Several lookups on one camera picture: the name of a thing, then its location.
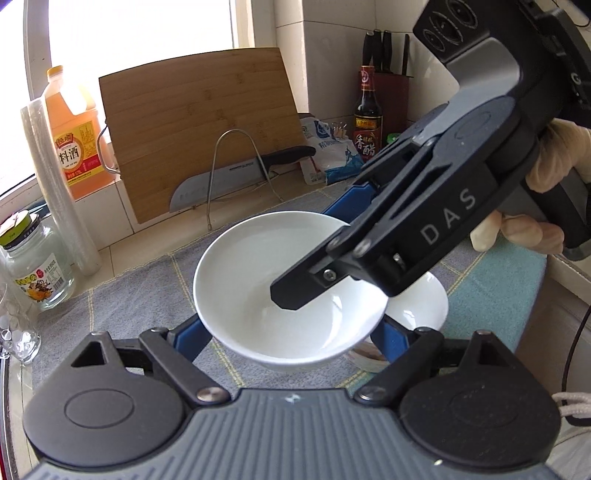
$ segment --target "window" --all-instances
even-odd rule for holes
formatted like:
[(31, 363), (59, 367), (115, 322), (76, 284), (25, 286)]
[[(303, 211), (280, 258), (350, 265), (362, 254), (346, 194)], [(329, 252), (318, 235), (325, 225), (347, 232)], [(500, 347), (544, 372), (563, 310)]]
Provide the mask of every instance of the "window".
[[(66, 74), (82, 81), (104, 121), (99, 77), (152, 61), (232, 48), (234, 1), (0, 0), (0, 8), (8, 3), (0, 10), (0, 195), (34, 174), (20, 110), (41, 95), (47, 68), (63, 65)], [(36, 43), (24, 44), (24, 20)], [(51, 55), (31, 51), (43, 38), (39, 25), (49, 31), (49, 48), (47, 40), (42, 46)], [(25, 64), (25, 48), (34, 66)]]
[(98, 78), (157, 60), (232, 48), (228, 0), (49, 0), (51, 63), (90, 90)]
[(23, 8), (24, 0), (12, 0), (0, 11), (0, 194), (35, 173), (21, 122), (21, 108), (30, 100), (23, 55)]

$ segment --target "white string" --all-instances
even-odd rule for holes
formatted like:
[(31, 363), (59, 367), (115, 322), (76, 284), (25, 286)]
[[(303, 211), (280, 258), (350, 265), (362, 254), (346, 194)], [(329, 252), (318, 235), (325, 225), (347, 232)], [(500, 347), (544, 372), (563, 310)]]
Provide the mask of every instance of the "white string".
[[(558, 392), (552, 395), (552, 399), (559, 403), (558, 409), (563, 417), (578, 415), (591, 417), (591, 393), (583, 392)], [(562, 400), (567, 400), (568, 405), (561, 405)]]

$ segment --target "jug label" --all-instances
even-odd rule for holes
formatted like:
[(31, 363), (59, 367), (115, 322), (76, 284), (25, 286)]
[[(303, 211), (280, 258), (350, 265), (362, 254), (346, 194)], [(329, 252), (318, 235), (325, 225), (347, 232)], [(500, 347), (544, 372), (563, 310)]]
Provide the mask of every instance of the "jug label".
[(103, 171), (96, 151), (95, 129), (86, 122), (53, 138), (57, 156), (68, 185), (74, 185)]

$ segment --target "kitchen knife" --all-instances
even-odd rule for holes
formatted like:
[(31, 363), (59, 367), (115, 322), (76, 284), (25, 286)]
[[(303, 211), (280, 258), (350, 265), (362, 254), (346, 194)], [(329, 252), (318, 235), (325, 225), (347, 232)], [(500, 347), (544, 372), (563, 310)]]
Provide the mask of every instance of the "kitchen knife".
[(390, 70), (392, 64), (392, 32), (384, 30), (382, 37), (382, 71), (384, 73), (392, 73)]
[[(306, 157), (312, 157), (316, 149), (309, 145), (299, 145), (277, 152), (261, 155), (263, 165), (269, 169), (275, 165), (288, 165)], [(170, 200), (169, 212), (178, 212), (194, 205), (201, 205), (207, 201), (207, 186), (209, 172), (187, 178), (179, 185)], [(260, 181), (265, 176), (256, 158), (246, 160), (227, 167), (217, 168), (213, 176), (212, 199), (235, 192)]]
[(401, 75), (406, 76), (408, 67), (408, 50), (410, 49), (410, 35), (404, 36), (404, 49), (402, 51), (402, 72)]
[(363, 56), (361, 58), (361, 65), (369, 65), (371, 62), (371, 54), (374, 49), (374, 32), (366, 32), (365, 39), (363, 39)]
[(374, 68), (376, 73), (380, 73), (382, 71), (382, 31), (381, 30), (374, 30), (374, 47), (372, 49), (372, 54), (374, 57)]

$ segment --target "bottle label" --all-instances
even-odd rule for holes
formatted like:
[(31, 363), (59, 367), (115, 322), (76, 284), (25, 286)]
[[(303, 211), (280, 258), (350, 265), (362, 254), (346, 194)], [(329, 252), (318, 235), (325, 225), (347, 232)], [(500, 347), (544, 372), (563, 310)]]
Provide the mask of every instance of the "bottle label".
[(68, 185), (74, 185), (103, 171), (96, 152), (95, 129), (92, 122), (86, 122), (69, 132), (56, 135), (53, 141)]
[(382, 144), (382, 119), (355, 117), (353, 143), (363, 162), (367, 162)]
[(366, 92), (373, 92), (375, 90), (373, 67), (361, 67), (361, 89)]

